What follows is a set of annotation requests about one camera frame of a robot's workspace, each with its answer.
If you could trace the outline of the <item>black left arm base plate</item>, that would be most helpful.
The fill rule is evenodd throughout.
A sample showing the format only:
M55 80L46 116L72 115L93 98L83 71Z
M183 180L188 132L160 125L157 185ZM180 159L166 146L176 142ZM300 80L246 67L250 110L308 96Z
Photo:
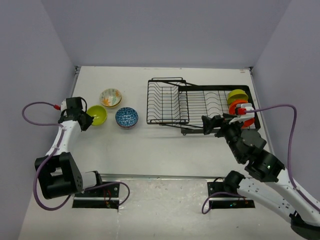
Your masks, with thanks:
M119 209L120 184L75 194L73 209Z

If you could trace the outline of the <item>white floral leaf bowl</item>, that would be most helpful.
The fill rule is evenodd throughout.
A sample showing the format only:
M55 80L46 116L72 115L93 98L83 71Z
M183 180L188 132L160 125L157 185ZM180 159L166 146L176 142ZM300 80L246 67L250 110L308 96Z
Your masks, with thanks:
M122 99L123 96L121 92L116 88L108 88L99 96L100 103L107 108L113 108L119 105Z

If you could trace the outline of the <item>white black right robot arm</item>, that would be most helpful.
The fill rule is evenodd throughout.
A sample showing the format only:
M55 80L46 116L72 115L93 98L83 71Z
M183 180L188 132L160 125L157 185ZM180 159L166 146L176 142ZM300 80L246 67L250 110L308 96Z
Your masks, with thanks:
M287 167L264 149L266 141L256 130L243 129L229 114L212 118L203 115L204 135L218 128L215 137L224 138L234 158L245 166L250 177L232 170L223 180L220 195L249 198L290 223L291 229L306 240L320 238L320 203L304 199L303 190L289 177Z

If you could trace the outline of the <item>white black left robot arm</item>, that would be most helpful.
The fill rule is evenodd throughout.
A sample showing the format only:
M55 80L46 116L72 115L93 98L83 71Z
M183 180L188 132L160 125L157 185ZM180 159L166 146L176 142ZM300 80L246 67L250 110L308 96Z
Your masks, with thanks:
M94 197L103 193L104 184L98 171L80 172L72 155L75 140L93 123L94 118L83 106L85 103L82 97L66 98L60 105L59 129L54 143L44 157L35 160L37 180L47 200L84 190Z

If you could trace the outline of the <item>blue white patterned bowl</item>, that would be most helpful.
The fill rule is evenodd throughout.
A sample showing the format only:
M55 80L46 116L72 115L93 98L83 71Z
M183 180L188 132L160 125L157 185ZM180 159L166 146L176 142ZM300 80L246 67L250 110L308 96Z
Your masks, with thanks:
M115 113L115 121L121 126L132 126L138 123L139 115L131 107L122 107Z

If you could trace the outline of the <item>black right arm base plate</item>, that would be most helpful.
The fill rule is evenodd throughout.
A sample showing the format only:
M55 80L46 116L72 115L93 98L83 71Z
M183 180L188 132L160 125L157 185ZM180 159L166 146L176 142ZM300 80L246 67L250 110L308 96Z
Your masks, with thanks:
M217 192L225 192L223 179L208 181L207 190L209 196ZM209 200L209 207L211 209L254 209L256 206L254 201L248 198L219 194Z

